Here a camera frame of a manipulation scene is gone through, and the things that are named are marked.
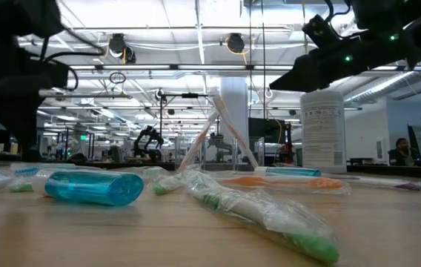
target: desk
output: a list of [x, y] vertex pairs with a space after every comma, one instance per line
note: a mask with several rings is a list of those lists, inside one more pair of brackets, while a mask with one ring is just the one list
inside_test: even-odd
[[[337, 266], [421, 266], [421, 194], [353, 187], [350, 196], [291, 199], [335, 229]], [[0, 193], [0, 266], [321, 265], [177, 191], [162, 197], [145, 192], [125, 208]]]

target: person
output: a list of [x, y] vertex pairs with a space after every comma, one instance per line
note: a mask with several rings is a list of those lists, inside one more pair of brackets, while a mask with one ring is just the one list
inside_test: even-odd
[[407, 139], [399, 138], [395, 146], [396, 149], [388, 152], [391, 166], [415, 166], [415, 161], [421, 159], [418, 150], [410, 148]]

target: bottle label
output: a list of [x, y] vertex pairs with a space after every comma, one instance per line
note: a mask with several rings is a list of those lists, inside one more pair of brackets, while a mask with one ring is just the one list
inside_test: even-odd
[[341, 102], [315, 102], [302, 109], [304, 167], [345, 165], [344, 107]]

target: blue plastic container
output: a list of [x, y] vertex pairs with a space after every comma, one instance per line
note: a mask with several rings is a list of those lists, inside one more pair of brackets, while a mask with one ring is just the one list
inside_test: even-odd
[[320, 177], [321, 171], [310, 168], [293, 168], [293, 167], [257, 167], [255, 174], [259, 175], [299, 175], [308, 177]]
[[41, 170], [33, 179], [39, 194], [71, 202], [128, 205], [145, 184], [136, 174], [111, 171]]

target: table surface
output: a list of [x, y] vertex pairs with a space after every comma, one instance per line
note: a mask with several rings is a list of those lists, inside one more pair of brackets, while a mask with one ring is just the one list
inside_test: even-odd
[[[421, 266], [421, 193], [278, 194], [324, 217], [337, 266]], [[0, 266], [322, 266], [204, 209], [184, 191], [124, 208], [0, 193]]]

